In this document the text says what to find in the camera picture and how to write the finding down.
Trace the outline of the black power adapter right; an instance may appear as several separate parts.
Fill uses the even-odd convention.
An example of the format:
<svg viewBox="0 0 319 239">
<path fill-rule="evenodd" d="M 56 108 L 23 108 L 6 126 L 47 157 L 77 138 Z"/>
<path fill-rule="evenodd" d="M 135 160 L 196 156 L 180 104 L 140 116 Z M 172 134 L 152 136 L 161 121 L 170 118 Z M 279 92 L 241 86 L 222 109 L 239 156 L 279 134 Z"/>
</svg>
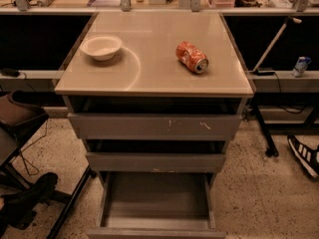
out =
<svg viewBox="0 0 319 239">
<path fill-rule="evenodd" d="M 271 76 L 275 71 L 272 68 L 258 68 L 255 73 L 257 76 Z"/>
</svg>

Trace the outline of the grey middle drawer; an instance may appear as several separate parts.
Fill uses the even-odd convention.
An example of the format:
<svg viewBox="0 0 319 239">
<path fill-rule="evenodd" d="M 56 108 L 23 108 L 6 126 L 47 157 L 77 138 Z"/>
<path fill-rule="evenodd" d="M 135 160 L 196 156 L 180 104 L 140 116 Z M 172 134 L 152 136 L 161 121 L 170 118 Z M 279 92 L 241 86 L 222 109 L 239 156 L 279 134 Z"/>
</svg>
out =
<svg viewBox="0 0 319 239">
<path fill-rule="evenodd" d="M 97 171 L 220 172 L 224 154 L 87 152 Z"/>
</svg>

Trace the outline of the black office chair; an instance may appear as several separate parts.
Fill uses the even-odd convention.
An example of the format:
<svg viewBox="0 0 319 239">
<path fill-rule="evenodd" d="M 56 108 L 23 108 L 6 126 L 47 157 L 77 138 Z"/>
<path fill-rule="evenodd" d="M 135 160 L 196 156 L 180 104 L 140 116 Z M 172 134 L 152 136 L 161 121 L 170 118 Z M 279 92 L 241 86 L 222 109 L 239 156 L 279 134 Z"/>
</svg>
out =
<svg viewBox="0 0 319 239">
<path fill-rule="evenodd" d="M 14 157 L 33 134 L 47 121 L 49 115 L 36 105 L 23 102 L 23 93 L 11 92 L 0 98 L 0 171 L 1 183 L 27 189 L 32 183 L 11 164 Z"/>
</svg>

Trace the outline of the black table leg right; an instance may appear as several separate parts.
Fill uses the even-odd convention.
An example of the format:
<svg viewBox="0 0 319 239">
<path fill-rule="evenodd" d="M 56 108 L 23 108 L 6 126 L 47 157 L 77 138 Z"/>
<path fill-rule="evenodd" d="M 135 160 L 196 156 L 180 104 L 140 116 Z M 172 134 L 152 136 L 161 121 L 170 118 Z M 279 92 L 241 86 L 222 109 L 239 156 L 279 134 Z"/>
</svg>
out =
<svg viewBox="0 0 319 239">
<path fill-rule="evenodd" d="M 261 128 L 261 131 L 264 135 L 264 138 L 267 142 L 267 148 L 265 150 L 265 155 L 268 156 L 268 157 L 277 157 L 279 155 L 279 152 L 277 150 L 277 147 L 272 139 L 272 136 L 268 130 L 268 127 L 262 117 L 262 114 L 258 108 L 258 105 L 253 105 L 253 110 L 255 112 L 255 115 L 256 115 L 256 118 L 259 122 L 259 125 L 260 125 L 260 128 Z"/>
</svg>

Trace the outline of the white blue bottle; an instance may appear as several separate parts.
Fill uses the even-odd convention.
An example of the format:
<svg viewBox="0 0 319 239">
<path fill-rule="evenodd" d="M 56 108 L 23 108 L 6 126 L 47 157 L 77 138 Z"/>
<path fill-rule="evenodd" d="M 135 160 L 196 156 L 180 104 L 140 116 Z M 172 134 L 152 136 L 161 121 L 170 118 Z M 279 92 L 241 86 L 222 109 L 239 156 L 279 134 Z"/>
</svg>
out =
<svg viewBox="0 0 319 239">
<path fill-rule="evenodd" d="M 293 77 L 294 78 L 302 77 L 311 62 L 312 60 L 310 57 L 299 57 L 296 62 L 296 65 L 294 66 L 292 70 Z"/>
</svg>

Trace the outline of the grey drawer cabinet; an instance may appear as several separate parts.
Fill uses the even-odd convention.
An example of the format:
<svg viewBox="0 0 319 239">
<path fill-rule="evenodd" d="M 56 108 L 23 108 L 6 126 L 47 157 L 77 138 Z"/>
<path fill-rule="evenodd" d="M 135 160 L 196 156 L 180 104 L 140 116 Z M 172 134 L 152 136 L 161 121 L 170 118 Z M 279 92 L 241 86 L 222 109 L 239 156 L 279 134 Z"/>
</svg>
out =
<svg viewBox="0 0 319 239">
<path fill-rule="evenodd" d="M 98 35 L 117 36 L 123 45 L 104 62 L 76 52 L 56 87 L 69 114 L 241 118 L 253 95 L 217 13 L 107 11 L 98 14 L 85 40 Z M 206 54 L 206 71 L 195 74 L 177 58 L 183 41 Z M 82 139 L 87 152 L 224 155 L 231 141 Z"/>
</svg>

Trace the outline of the grey leaning rod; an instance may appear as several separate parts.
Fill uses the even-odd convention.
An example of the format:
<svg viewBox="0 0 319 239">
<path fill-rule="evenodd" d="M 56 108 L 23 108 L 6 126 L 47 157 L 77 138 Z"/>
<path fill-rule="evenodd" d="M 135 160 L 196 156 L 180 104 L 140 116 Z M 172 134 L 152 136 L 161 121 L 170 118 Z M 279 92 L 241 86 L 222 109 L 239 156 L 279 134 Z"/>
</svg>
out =
<svg viewBox="0 0 319 239">
<path fill-rule="evenodd" d="M 272 41 L 270 42 L 270 44 L 268 45 L 268 47 L 266 48 L 262 56 L 260 57 L 259 61 L 254 66 L 253 70 L 251 71 L 251 74 L 257 74 L 260 72 L 261 64 L 266 59 L 266 57 L 268 56 L 268 54 L 270 53 L 270 51 L 272 50 L 276 42 L 279 40 L 279 38 L 281 37 L 281 35 L 283 34 L 287 26 L 290 24 L 301 24 L 301 23 L 302 23 L 301 19 L 298 19 L 292 16 L 287 16 L 285 18 L 284 23 L 282 24 L 282 26 L 280 27 L 280 29 L 278 30 L 278 32 L 276 33 L 276 35 L 274 36 L 274 38 L 272 39 Z"/>
</svg>

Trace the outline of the black white striped sneaker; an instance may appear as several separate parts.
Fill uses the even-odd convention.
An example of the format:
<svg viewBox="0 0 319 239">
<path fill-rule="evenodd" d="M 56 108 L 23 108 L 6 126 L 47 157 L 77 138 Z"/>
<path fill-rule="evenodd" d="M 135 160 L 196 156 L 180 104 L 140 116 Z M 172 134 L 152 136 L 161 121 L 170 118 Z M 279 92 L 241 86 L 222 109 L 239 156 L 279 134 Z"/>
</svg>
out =
<svg viewBox="0 0 319 239">
<path fill-rule="evenodd" d="M 288 144 L 312 178 L 319 178 L 319 147 L 312 149 L 299 141 L 294 135 L 287 136 Z"/>
</svg>

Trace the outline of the white bowl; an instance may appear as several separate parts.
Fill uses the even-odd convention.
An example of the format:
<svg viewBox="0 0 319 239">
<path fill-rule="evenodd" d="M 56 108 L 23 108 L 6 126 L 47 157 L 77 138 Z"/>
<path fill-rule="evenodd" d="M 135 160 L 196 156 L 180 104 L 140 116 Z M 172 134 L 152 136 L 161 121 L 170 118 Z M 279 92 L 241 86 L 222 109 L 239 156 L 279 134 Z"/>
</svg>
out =
<svg viewBox="0 0 319 239">
<path fill-rule="evenodd" d="M 122 47 L 123 41 L 113 35 L 92 36 L 84 40 L 80 51 L 96 61 L 111 59 Z"/>
</svg>

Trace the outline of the grey top drawer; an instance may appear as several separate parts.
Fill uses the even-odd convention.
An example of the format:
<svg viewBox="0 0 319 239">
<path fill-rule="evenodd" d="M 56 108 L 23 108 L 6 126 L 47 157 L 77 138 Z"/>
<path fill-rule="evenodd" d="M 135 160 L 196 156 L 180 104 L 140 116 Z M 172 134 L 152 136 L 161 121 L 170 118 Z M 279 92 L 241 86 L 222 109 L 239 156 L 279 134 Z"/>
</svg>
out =
<svg viewBox="0 0 319 239">
<path fill-rule="evenodd" d="M 231 140 L 240 116 L 69 114 L 81 139 Z"/>
</svg>

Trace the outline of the black diagonal floor bar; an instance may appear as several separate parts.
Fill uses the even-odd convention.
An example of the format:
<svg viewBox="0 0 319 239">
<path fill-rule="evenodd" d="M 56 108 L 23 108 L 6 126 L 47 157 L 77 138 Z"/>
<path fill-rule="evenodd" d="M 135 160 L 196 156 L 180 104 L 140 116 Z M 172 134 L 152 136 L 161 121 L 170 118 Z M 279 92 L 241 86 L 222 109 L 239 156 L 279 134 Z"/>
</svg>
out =
<svg viewBox="0 0 319 239">
<path fill-rule="evenodd" d="M 58 191 L 58 190 L 54 192 L 51 199 L 54 201 L 63 203 L 64 208 L 61 211 L 59 217 L 57 218 L 55 224 L 53 225 L 46 239 L 56 239 L 57 235 L 60 232 L 60 229 L 62 228 L 64 222 L 69 216 L 70 211 L 72 210 L 83 188 L 85 187 L 87 180 L 89 179 L 89 177 L 95 177 L 95 176 L 96 176 L 96 172 L 90 166 L 87 166 L 71 194 Z"/>
</svg>

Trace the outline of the black power adapter left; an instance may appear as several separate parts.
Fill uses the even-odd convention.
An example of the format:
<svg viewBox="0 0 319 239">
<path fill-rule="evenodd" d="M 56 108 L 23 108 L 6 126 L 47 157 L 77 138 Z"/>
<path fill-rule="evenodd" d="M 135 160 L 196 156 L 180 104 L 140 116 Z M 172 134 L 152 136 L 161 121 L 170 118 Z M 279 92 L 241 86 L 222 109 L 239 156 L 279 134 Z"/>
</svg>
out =
<svg viewBox="0 0 319 239">
<path fill-rule="evenodd" d="M 18 70 L 10 69 L 10 68 L 1 69 L 0 74 L 2 76 L 13 77 L 13 78 L 17 78 L 20 76 L 20 72 Z"/>
</svg>

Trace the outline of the grey open bottom drawer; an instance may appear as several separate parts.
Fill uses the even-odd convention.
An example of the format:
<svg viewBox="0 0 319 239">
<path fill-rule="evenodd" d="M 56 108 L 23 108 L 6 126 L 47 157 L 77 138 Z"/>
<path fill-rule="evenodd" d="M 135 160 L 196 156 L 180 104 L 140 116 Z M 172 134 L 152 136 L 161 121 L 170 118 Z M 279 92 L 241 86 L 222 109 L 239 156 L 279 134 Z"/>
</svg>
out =
<svg viewBox="0 0 319 239">
<path fill-rule="evenodd" d="M 225 239 L 201 173 L 109 172 L 89 239 Z"/>
</svg>

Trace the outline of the black power adapter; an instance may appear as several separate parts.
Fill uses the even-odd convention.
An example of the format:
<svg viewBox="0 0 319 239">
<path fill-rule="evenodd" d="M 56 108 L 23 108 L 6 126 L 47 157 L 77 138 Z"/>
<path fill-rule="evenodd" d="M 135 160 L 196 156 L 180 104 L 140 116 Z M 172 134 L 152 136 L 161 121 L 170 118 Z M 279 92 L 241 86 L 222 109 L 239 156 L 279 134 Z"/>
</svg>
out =
<svg viewBox="0 0 319 239">
<path fill-rule="evenodd" d="M 0 74 L 2 76 L 13 77 L 13 78 L 17 78 L 20 76 L 20 72 L 18 70 L 10 69 L 10 68 L 1 69 Z"/>
<path fill-rule="evenodd" d="M 275 71 L 272 68 L 258 68 L 255 73 L 257 76 L 271 76 Z"/>
</svg>

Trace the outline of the orange soda can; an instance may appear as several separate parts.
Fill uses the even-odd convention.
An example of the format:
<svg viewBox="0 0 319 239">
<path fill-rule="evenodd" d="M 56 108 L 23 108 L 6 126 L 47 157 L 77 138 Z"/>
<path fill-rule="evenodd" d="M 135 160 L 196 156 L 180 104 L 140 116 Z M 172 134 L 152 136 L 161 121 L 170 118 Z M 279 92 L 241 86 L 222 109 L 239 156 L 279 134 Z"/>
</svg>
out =
<svg viewBox="0 0 319 239">
<path fill-rule="evenodd" d="M 175 49 L 177 58 L 193 73 L 207 70 L 209 61 L 206 54 L 191 42 L 183 41 Z"/>
</svg>

